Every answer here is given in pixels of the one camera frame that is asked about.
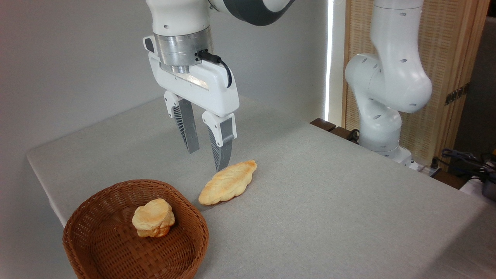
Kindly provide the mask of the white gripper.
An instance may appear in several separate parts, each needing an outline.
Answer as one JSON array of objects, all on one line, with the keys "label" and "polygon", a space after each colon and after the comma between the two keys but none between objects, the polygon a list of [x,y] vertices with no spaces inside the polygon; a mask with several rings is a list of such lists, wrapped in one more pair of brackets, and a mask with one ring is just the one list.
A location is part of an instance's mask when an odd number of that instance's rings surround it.
[{"label": "white gripper", "polygon": [[175,120],[188,152],[200,148],[193,103],[207,110],[202,119],[208,127],[215,168],[217,172],[224,169],[229,165],[233,140],[237,138],[233,112],[239,108],[239,97],[234,76],[231,75],[230,84],[223,65],[205,60],[190,66],[188,74],[172,72],[160,62],[154,44],[154,37],[143,38],[154,78],[167,90],[164,100],[168,115]]}]

